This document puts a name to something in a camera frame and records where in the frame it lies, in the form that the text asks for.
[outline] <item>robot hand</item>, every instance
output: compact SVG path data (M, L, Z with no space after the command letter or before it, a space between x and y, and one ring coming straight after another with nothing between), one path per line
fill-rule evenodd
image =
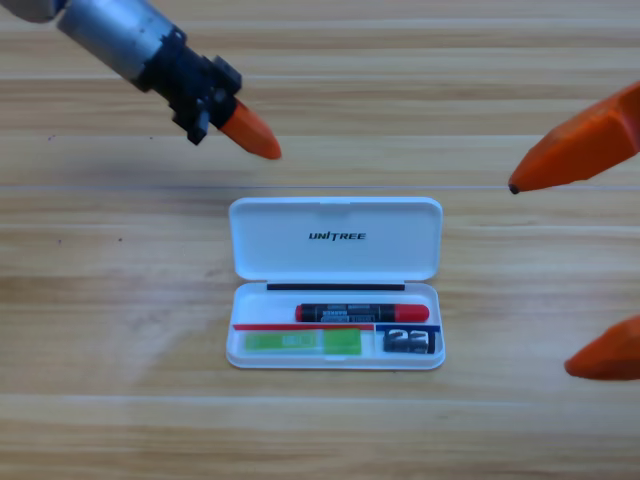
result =
M143 92L154 90L198 145L209 123L246 151L280 158L269 127L235 95L242 76L220 57L187 47L187 35L146 0L0 0L14 15L58 29Z

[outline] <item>small black object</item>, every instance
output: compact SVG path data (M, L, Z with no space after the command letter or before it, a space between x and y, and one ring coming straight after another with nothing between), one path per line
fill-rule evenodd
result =
M433 355L436 350L435 332L410 329L385 331L383 349L388 353L418 353Z

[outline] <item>red marker cap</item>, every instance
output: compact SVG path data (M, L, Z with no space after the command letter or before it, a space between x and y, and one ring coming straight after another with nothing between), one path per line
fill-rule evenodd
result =
M426 322L429 309L424 305L396 305L396 322Z

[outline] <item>black label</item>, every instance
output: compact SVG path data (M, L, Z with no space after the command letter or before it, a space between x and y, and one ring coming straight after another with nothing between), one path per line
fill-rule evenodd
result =
M365 240L367 238L366 233L310 233L309 240L329 240L335 242L336 240Z

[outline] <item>metal cylinder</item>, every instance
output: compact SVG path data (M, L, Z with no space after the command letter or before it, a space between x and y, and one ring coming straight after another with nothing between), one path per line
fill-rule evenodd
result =
M71 0L58 28L132 82L175 27L145 0Z

